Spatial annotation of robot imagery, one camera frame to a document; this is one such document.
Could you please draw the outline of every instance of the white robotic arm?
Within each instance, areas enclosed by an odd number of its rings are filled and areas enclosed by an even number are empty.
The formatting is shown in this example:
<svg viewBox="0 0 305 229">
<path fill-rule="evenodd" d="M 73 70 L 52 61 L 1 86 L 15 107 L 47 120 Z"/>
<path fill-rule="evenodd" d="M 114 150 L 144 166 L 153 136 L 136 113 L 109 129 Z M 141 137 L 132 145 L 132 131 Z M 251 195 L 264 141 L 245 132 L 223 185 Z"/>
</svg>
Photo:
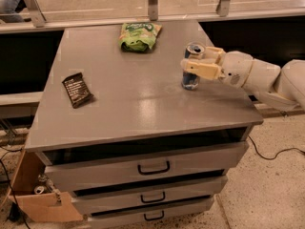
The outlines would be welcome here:
<svg viewBox="0 0 305 229">
<path fill-rule="evenodd" d="M 280 111 L 290 111 L 298 105 L 305 110 L 305 61 L 293 60 L 281 69 L 243 52 L 225 53 L 219 48 L 206 47 L 200 56 L 190 54 L 183 59 L 181 66 L 186 73 L 243 88 L 260 102 Z"/>
</svg>

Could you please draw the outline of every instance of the gray drawer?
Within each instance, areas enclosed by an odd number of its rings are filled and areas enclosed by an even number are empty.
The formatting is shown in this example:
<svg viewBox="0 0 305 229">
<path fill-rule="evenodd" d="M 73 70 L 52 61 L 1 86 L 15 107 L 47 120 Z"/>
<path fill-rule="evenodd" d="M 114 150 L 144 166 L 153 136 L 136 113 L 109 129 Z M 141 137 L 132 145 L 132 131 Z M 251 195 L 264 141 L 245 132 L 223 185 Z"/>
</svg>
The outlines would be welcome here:
<svg viewBox="0 0 305 229">
<path fill-rule="evenodd" d="M 48 166 L 46 174 L 61 191 L 183 176 L 234 167 L 247 142 Z"/>
<path fill-rule="evenodd" d="M 226 182 L 226 176 L 193 179 L 153 187 L 83 196 L 73 198 L 72 203 L 78 212 L 84 215 L 213 195 L 220 193 Z"/>
<path fill-rule="evenodd" d="M 133 211 L 89 217 L 88 222 L 92 229 L 110 228 L 131 223 L 153 221 L 203 212 L 209 210 L 213 202 L 212 198 L 183 201 L 163 206 L 154 206 Z"/>
</svg>

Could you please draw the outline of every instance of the black handle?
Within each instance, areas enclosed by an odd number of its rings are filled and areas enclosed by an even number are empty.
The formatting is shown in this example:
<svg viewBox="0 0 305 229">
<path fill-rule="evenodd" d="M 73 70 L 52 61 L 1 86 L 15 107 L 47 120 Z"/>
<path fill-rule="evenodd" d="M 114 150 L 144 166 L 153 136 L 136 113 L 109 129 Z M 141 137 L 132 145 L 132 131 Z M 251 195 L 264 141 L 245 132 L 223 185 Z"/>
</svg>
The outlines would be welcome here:
<svg viewBox="0 0 305 229">
<path fill-rule="evenodd" d="M 164 211 L 162 210 L 162 212 L 161 212 L 161 217 L 158 217 L 158 218 L 151 218 L 151 219 L 148 219 L 147 217 L 146 217 L 146 214 L 144 214 L 144 219 L 145 219 L 145 221 L 152 221 L 152 220 L 157 220 L 157 219 L 162 219 L 162 218 L 164 218 Z"/>
<path fill-rule="evenodd" d="M 144 200 L 143 195 L 141 195 L 141 202 L 142 203 L 152 203 L 152 202 L 160 202 L 163 201 L 165 199 L 165 193 L 162 192 L 162 198 L 158 198 L 158 199 L 154 199 L 154 200 Z"/>
<path fill-rule="evenodd" d="M 164 170 L 154 171 L 154 172 L 142 172 L 141 171 L 141 165 L 139 164 L 137 166 L 137 170 L 138 170 L 139 174 L 141 174 L 143 176 L 155 175 L 155 174 L 160 174 L 160 173 L 166 173 L 166 172 L 170 171 L 170 169 L 171 169 L 171 165 L 170 165 L 169 161 L 166 161 L 166 168 Z"/>
</svg>

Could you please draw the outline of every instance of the snack wrapper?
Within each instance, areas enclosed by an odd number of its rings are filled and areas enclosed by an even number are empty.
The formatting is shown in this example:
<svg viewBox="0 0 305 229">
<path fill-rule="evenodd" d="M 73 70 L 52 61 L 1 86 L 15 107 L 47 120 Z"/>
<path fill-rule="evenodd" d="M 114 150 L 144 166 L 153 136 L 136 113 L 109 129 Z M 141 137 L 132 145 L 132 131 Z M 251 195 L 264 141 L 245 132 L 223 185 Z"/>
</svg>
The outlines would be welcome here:
<svg viewBox="0 0 305 229">
<path fill-rule="evenodd" d="M 122 26 L 119 46 L 131 52 L 151 50 L 161 28 L 154 23 L 125 23 Z"/>
</svg>

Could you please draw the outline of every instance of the brown box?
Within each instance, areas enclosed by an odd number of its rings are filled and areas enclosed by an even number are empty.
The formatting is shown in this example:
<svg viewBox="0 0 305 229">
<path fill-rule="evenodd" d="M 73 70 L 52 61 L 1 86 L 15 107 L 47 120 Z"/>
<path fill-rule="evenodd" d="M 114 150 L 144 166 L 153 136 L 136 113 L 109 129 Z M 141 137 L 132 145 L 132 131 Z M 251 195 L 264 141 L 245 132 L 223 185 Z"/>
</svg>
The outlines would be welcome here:
<svg viewBox="0 0 305 229">
<path fill-rule="evenodd" d="M 38 175 L 44 170 L 44 164 L 35 153 L 22 152 L 11 181 L 20 209 L 35 222 L 83 220 L 83 216 L 72 206 L 68 192 L 60 194 L 61 202 L 57 201 L 54 193 L 34 194 L 33 189 L 38 184 Z M 9 199 L 15 202 L 11 191 L 9 191 Z"/>
</svg>

